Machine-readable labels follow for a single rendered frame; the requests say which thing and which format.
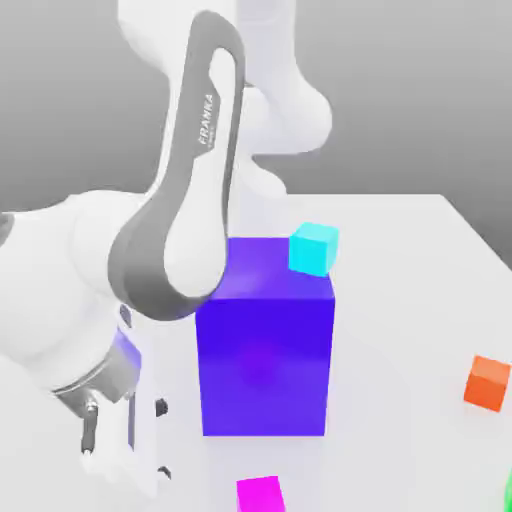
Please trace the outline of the small orange cube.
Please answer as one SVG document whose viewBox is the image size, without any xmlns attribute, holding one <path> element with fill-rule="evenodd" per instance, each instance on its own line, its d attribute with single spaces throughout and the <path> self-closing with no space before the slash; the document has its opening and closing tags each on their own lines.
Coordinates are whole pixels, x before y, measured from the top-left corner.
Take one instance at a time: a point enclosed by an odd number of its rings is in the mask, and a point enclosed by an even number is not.
<svg viewBox="0 0 512 512">
<path fill-rule="evenodd" d="M 466 382 L 465 402 L 500 412 L 509 378 L 511 365 L 476 355 Z"/>
</svg>

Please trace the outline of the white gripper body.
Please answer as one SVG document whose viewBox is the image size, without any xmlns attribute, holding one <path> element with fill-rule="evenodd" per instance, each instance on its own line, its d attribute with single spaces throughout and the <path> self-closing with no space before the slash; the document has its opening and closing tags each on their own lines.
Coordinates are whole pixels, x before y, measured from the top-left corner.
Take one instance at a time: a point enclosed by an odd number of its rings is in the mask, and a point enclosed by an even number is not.
<svg viewBox="0 0 512 512">
<path fill-rule="evenodd" d="M 152 349 L 124 323 L 87 383 L 80 462 L 84 470 L 151 500 L 159 487 Z"/>
</svg>

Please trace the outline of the small magenta cube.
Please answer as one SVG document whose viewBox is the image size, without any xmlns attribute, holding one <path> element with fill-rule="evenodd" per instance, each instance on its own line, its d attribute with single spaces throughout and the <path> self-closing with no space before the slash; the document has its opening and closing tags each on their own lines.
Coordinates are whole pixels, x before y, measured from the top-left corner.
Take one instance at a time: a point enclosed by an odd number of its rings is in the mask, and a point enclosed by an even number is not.
<svg viewBox="0 0 512 512">
<path fill-rule="evenodd" d="M 237 512 L 286 512 L 277 476 L 239 480 L 236 492 Z"/>
</svg>

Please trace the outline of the small cyan cube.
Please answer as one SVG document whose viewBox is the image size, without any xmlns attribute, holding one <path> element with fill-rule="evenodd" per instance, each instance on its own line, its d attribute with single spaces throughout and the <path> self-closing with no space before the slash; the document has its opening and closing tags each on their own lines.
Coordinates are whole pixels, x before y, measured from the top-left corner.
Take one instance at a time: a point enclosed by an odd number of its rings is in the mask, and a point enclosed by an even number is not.
<svg viewBox="0 0 512 512">
<path fill-rule="evenodd" d="M 288 268 L 316 277 L 326 277 L 336 260 L 339 229 L 304 222 L 289 237 Z"/>
</svg>

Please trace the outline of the large purple box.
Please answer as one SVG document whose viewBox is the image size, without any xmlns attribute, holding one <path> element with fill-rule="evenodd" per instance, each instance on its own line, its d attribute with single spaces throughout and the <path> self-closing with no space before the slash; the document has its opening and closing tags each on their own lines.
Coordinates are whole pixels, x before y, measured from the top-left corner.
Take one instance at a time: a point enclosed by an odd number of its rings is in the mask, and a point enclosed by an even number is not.
<svg viewBox="0 0 512 512">
<path fill-rule="evenodd" d="M 206 436 L 320 437 L 335 295 L 292 271 L 285 238 L 234 237 L 222 282 L 195 316 Z"/>
</svg>

